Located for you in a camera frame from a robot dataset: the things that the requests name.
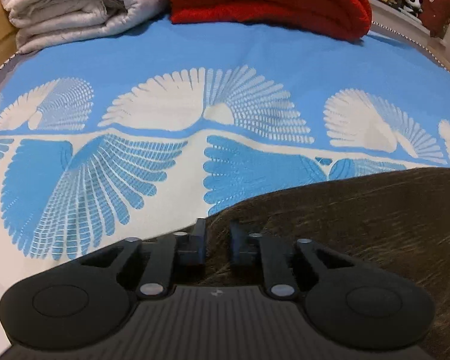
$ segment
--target bed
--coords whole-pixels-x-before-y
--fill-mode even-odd
[[[347,43],[165,16],[7,61],[0,294],[264,193],[449,168],[450,73],[420,45],[374,30]]]

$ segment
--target panda plush toy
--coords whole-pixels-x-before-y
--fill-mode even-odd
[[[403,0],[403,10],[409,14],[419,17],[419,13],[422,13],[423,0]]]

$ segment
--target ribbed black surface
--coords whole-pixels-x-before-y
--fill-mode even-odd
[[[13,346],[0,360],[431,360],[419,347],[387,353],[348,349],[316,333],[294,303],[258,287],[177,287],[141,303],[124,328],[70,352]]]

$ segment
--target folded white blanket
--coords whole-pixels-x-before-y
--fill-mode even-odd
[[[116,35],[160,13],[167,0],[1,0],[20,28],[20,53]]]

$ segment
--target metal rivet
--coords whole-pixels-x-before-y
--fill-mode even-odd
[[[158,295],[164,291],[164,288],[158,283],[147,283],[140,286],[140,292],[144,295]]]
[[[270,292],[275,296],[279,296],[281,298],[291,296],[294,294],[295,289],[288,284],[277,284],[270,288]]]

